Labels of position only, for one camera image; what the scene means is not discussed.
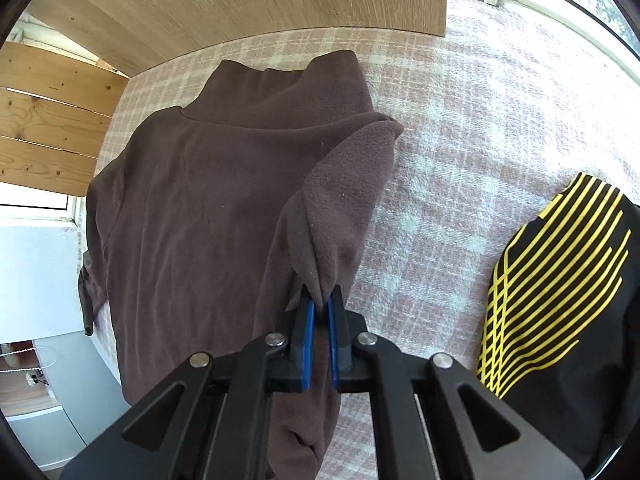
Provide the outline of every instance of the white wire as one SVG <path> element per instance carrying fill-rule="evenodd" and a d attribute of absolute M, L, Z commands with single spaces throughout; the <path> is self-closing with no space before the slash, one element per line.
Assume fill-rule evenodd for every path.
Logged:
<path fill-rule="evenodd" d="M 11 370 L 0 370 L 0 374 L 8 374 L 10 372 L 30 372 L 32 370 L 44 370 L 44 368 L 49 368 L 56 364 L 58 360 L 58 356 L 56 355 L 56 351 L 53 348 L 49 348 L 48 346 L 34 346 L 33 348 L 27 348 L 26 350 L 16 350 L 15 352 L 7 352 L 6 354 L 0 354 L 0 357 L 5 357 L 7 355 L 21 354 L 23 352 L 31 352 L 36 350 L 51 350 L 53 352 L 53 362 L 47 366 L 38 366 L 37 368 L 12 368 Z"/>

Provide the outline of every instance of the bed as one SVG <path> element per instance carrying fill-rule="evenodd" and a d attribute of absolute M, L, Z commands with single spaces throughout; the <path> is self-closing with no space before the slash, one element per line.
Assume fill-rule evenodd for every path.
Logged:
<path fill-rule="evenodd" d="M 640 200 L 638 85 L 533 10 L 448 0 L 444 38 L 371 28 L 276 32 L 204 48 L 132 78 L 96 173 L 153 111 L 187 105 L 222 59 L 293 70 L 354 50 L 374 107 L 405 126 L 348 307 L 405 352 L 478 355 L 490 271 L 517 228 L 585 171 Z M 108 304 L 92 337 L 118 377 Z M 318 478 L 376 478 L 366 396 L 343 396 Z"/>

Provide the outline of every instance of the white wall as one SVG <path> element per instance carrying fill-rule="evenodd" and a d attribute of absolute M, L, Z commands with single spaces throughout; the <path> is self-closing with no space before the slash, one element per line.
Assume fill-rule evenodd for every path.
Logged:
<path fill-rule="evenodd" d="M 79 257 L 71 222 L 0 220 L 0 343 L 83 330 Z"/>

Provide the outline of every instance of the wooden board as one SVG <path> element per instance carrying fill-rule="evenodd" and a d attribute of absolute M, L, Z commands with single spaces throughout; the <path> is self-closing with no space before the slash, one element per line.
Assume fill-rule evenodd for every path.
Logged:
<path fill-rule="evenodd" d="M 33 357 L 24 361 L 24 368 L 40 366 L 34 355 L 35 352 L 27 352 L 27 354 L 32 354 Z M 1 357 L 0 370 L 12 370 Z M 0 410 L 4 416 L 23 415 L 60 405 L 55 398 L 49 397 L 44 384 L 29 386 L 26 373 L 0 373 Z"/>
<path fill-rule="evenodd" d="M 307 27 L 443 35 L 446 0 L 33 0 L 28 11 L 135 75 L 223 41 Z"/>
<path fill-rule="evenodd" d="M 98 157 L 110 122 L 82 108 L 0 88 L 0 136 Z"/>
<path fill-rule="evenodd" d="M 0 182 L 86 195 L 96 159 L 0 137 Z"/>
<path fill-rule="evenodd" d="M 127 78 L 34 46 L 0 48 L 0 87 L 49 97 L 111 117 Z"/>

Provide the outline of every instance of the black garment with yellow stripes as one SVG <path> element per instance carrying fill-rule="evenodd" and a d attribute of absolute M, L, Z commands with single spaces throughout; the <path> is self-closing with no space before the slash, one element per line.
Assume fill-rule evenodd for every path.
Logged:
<path fill-rule="evenodd" d="M 478 378 L 585 472 L 635 424 L 640 210 L 579 174 L 515 234 L 489 286 Z"/>

